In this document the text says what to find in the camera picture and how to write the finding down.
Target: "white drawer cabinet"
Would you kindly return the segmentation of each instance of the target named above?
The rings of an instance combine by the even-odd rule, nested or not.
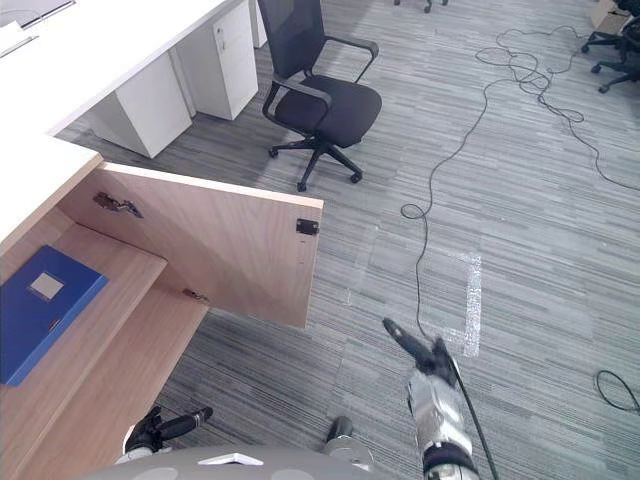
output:
[[[216,21],[206,23],[178,45],[185,97],[195,110],[233,120],[258,92],[249,4],[233,6]]]

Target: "desk surface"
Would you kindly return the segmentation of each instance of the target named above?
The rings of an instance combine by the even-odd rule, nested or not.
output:
[[[55,135],[232,0],[78,0],[0,59],[0,132]]]
[[[3,138],[0,159],[0,257],[102,161],[45,135]]]

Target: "cabinet hinge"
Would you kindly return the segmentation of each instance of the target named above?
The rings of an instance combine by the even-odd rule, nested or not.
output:
[[[107,210],[111,210],[112,212],[120,212],[122,210],[126,210],[127,212],[132,213],[138,218],[144,218],[140,213],[140,210],[129,200],[124,200],[122,203],[117,201],[115,198],[109,196],[109,194],[100,192],[95,197],[93,197],[93,201],[100,205],[102,208],[106,208]]]
[[[188,288],[185,288],[182,293],[184,293],[187,297],[191,297],[195,300],[198,300],[199,302],[206,303],[207,305],[209,305],[210,303],[207,297],[205,297],[204,295],[200,295],[199,293],[196,293]]]

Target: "black cable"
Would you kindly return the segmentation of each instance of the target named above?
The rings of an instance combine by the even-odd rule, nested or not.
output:
[[[424,224],[424,241],[422,244],[422,250],[420,252],[420,255],[418,256],[418,259],[416,260],[415,263],[415,273],[416,273],[416,286],[417,286],[417,308],[416,308],[416,325],[418,327],[418,329],[420,330],[420,332],[422,333],[422,335],[429,341],[433,342],[433,338],[428,335],[424,328],[422,327],[422,323],[420,322],[420,310],[421,310],[421,306],[422,306],[422,292],[421,292],[421,283],[420,283],[420,265],[425,257],[426,251],[427,251],[427,246],[429,243],[429,222],[427,219],[427,216],[429,215],[429,213],[431,212],[431,210],[433,209],[433,205],[434,205],[434,201],[433,201],[433,178],[436,174],[436,172],[440,169],[440,167],[442,167],[443,165],[445,165],[447,162],[449,162],[450,160],[452,160],[453,158],[455,158],[461,151],[462,149],[465,147],[465,145],[467,144],[467,140],[469,139],[469,136],[471,136],[471,134],[476,130],[476,128],[478,127],[478,125],[480,124],[480,122],[482,121],[482,119],[484,118],[485,113],[487,112],[487,109],[489,107],[489,98],[487,97],[487,92],[488,90],[493,87],[494,85],[500,84],[500,83],[515,83],[518,85],[518,88],[520,88],[520,90],[522,90],[524,93],[528,94],[528,95],[533,95],[536,97],[536,101],[542,105],[545,109],[547,109],[550,113],[557,115],[559,117],[561,117],[562,119],[567,121],[567,124],[569,126],[569,131],[571,132],[571,135],[578,140],[580,143],[582,143],[583,145],[585,145],[586,147],[588,147],[590,150],[593,150],[593,152],[595,153],[595,168],[596,171],[598,172],[598,174],[606,181],[611,182],[615,185],[624,187],[624,188],[628,188],[631,190],[635,190],[635,191],[640,191],[640,187],[636,187],[634,185],[628,185],[624,182],[620,182],[617,180],[614,180],[610,177],[608,177],[602,170],[602,168],[600,167],[600,151],[593,146],[592,144],[590,144],[589,142],[587,142],[586,140],[584,140],[574,129],[574,125],[579,124],[584,122],[585,117],[584,115],[577,111],[577,110],[573,110],[573,109],[568,109],[568,108],[561,108],[561,107],[557,107],[551,103],[549,103],[547,101],[547,99],[545,98],[545,93],[549,90],[549,88],[551,87],[552,81],[553,81],[553,77],[554,75],[559,75],[562,73],[566,73],[569,70],[571,70],[571,67],[573,66],[573,59],[575,58],[575,56],[578,54],[579,50],[576,49],[571,56],[569,57],[569,62],[567,64],[567,66],[561,70],[552,70],[550,68],[546,69],[546,72],[541,72],[539,70],[540,67],[540,61],[538,60],[538,58],[528,52],[518,52],[518,51],[512,51],[507,45],[505,45],[503,43],[503,38],[505,36],[507,36],[509,33],[519,33],[523,36],[528,36],[528,35],[544,35],[544,36],[552,36],[554,33],[556,33],[559,30],[562,29],[568,29],[570,30],[575,39],[576,40],[580,40],[583,38],[586,38],[587,35],[579,35],[578,32],[575,30],[575,28],[568,26],[568,25],[562,25],[559,26],[557,28],[554,28],[553,30],[549,31],[549,32],[542,32],[542,31],[532,31],[532,32],[524,32],[522,30],[518,30],[518,29],[509,29],[506,30],[500,34],[498,34],[496,36],[495,42],[498,45],[497,47],[489,47],[489,48],[484,48],[481,49],[479,51],[477,51],[475,53],[475,58],[485,64],[488,65],[493,65],[493,66],[499,66],[499,67],[507,67],[509,68],[509,71],[511,73],[511,77],[510,78],[501,78],[498,80],[494,80],[493,82],[488,83],[487,85],[484,86],[484,88],[482,89],[482,96],[483,96],[483,106],[482,106],[482,110],[480,112],[480,114],[478,115],[478,118],[476,119],[476,121],[474,122],[474,124],[471,126],[471,128],[465,133],[464,137],[462,138],[462,142],[460,143],[460,145],[458,146],[458,148],[451,154],[449,155],[447,158],[441,160],[440,162],[438,162],[435,167],[433,167],[433,169],[431,170],[431,172],[429,173],[429,179],[428,179],[428,201],[426,206],[421,207],[420,205],[416,204],[416,203],[405,203],[404,205],[402,205],[402,207],[400,208],[400,214],[402,215],[402,217],[409,219],[409,220],[422,220],[423,224]],[[498,52],[501,55],[506,55],[507,60],[506,61],[502,61],[502,62],[497,62],[497,61],[491,61],[488,60],[487,58],[484,58],[484,56],[486,54],[488,54],[489,52]],[[522,59],[528,59],[529,61],[531,61],[533,63],[533,66],[527,66],[524,64],[520,64],[519,60]],[[455,367],[454,365],[454,370],[456,372],[456,378],[458,380],[458,383],[460,384],[460,389],[462,390],[462,393],[464,395],[465,401],[467,402],[467,405],[469,407],[469,412],[471,413],[471,417],[473,419],[473,423],[475,424],[475,427],[478,431],[478,436],[480,437],[480,442],[482,443],[482,448],[484,449],[485,455],[487,457],[487,462],[489,463],[489,468],[491,469],[491,473],[494,477],[494,479],[498,480],[498,474],[496,471],[496,466],[495,463],[493,461],[493,457],[491,456],[491,452],[489,450],[489,446],[487,445],[484,433],[482,432],[482,428],[480,426],[480,422],[478,420],[478,417],[475,413],[475,410],[473,408],[473,404],[471,402],[471,399],[467,393],[467,390],[462,382],[462,378],[460,377],[460,373],[458,372],[457,367]],[[623,385],[627,388],[627,390],[629,391],[629,393],[631,394],[635,404],[637,405],[637,401],[635,399],[635,396],[633,396],[633,393],[631,393],[631,390],[628,388],[627,384],[624,383],[624,381],[617,377],[622,383]],[[599,387],[599,381],[597,381],[597,387],[598,390],[600,391],[600,387]],[[603,398],[605,399],[605,401],[607,401],[607,403],[610,403],[609,400],[602,394],[602,392],[600,391],[601,395],[603,396]]]
[[[451,358],[451,355],[447,353],[447,356],[449,357],[449,362],[453,367],[453,371],[456,373],[456,379],[458,380],[458,384],[460,385],[460,390],[462,391],[462,395],[464,396],[464,399],[467,402],[467,406],[469,407],[469,413],[471,413],[473,424],[476,426],[476,430],[478,431],[478,437],[480,437],[480,443],[482,444],[482,449],[484,450],[484,454],[487,457],[487,463],[489,464],[489,468],[491,469],[491,475],[493,475],[494,480],[499,480],[498,471],[496,470],[496,464],[493,461],[493,457],[491,456],[491,451],[489,450],[487,439],[484,437],[484,432],[482,431],[482,427],[480,426],[480,420],[478,420],[478,416],[476,415],[476,411],[473,408],[473,403],[471,402],[471,398],[467,393],[467,389],[465,388],[464,382],[462,381],[462,377],[460,376],[460,372],[458,371],[458,366],[453,361],[453,358]]]
[[[627,406],[624,406],[624,405],[619,405],[619,404],[614,403],[611,400],[609,400],[609,397],[607,397],[605,395],[605,393],[602,391],[602,387],[600,386],[600,377],[602,376],[602,374],[611,375],[613,378],[618,380],[618,382],[620,382],[620,385],[622,385],[622,387],[629,394],[629,397],[631,397],[631,401],[633,402],[633,405],[634,405],[633,407],[627,407]],[[593,377],[593,380],[594,380],[594,383],[596,384],[596,388],[598,389],[598,393],[600,394],[602,399],[605,402],[607,402],[609,405],[611,405],[613,408],[617,408],[618,410],[624,410],[625,412],[637,412],[638,415],[640,415],[640,403],[638,403],[638,399],[636,398],[634,393],[631,391],[631,387],[629,387],[627,382],[625,382],[621,377],[619,377],[618,375],[616,375],[615,373],[613,373],[610,370],[600,370]]]

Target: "chair armrest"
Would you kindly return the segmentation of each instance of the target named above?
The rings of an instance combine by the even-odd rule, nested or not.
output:
[[[358,81],[360,81],[360,79],[364,75],[364,72],[367,71],[369,66],[373,63],[373,61],[378,57],[378,54],[380,53],[380,48],[378,47],[378,44],[376,42],[372,42],[371,40],[363,40],[361,38],[356,38],[351,36],[336,37],[334,35],[325,35],[324,41],[325,42],[334,41],[334,42],[342,43],[344,45],[349,45],[351,47],[356,47],[356,48],[362,48],[364,50],[369,51],[369,53],[371,54],[371,60],[369,60],[369,63],[367,63],[364,69],[362,70],[362,72],[360,72],[360,75],[358,75],[358,78],[356,79],[355,83],[358,83]]]
[[[279,75],[274,73],[273,78],[271,80],[271,90],[269,91],[269,94],[267,95],[267,98],[264,101],[264,105],[262,105],[262,114],[272,122],[277,123],[278,125],[281,125],[289,130],[292,130],[290,125],[284,125],[282,122],[279,122],[278,119],[275,117],[275,115],[269,112],[269,108],[271,107],[271,104],[275,100],[276,94],[278,93],[278,90],[280,89],[280,87],[286,88],[287,90],[293,90],[303,95],[308,95],[310,97],[321,100],[324,103],[325,111],[313,127],[313,129],[316,130],[318,126],[320,126],[324,118],[327,116],[327,113],[329,113],[329,110],[331,110],[331,106],[333,104],[331,95],[329,95],[326,92],[323,92],[322,90],[307,87],[306,85],[302,85],[298,82],[291,81],[288,78],[282,78]],[[293,129],[293,130],[297,131],[301,135],[306,134],[306,132],[302,132],[296,129]]]
[[[344,43],[345,45],[350,45],[356,48],[363,48],[365,50],[369,50],[371,56],[375,59],[380,53],[380,48],[376,42],[372,42],[371,40],[363,40],[362,38],[351,37],[351,36],[342,36],[336,37],[335,35],[326,35],[325,41],[333,40],[334,42]]]
[[[311,97],[315,97],[318,100],[322,100],[325,104],[327,111],[331,108],[333,104],[333,100],[331,99],[331,95],[322,90],[318,90],[316,88],[307,87],[306,85],[302,85],[298,82],[293,82],[288,78],[282,78],[279,75],[273,74],[273,83],[284,87],[288,90],[294,90],[296,92],[302,93],[304,95],[309,95]]]

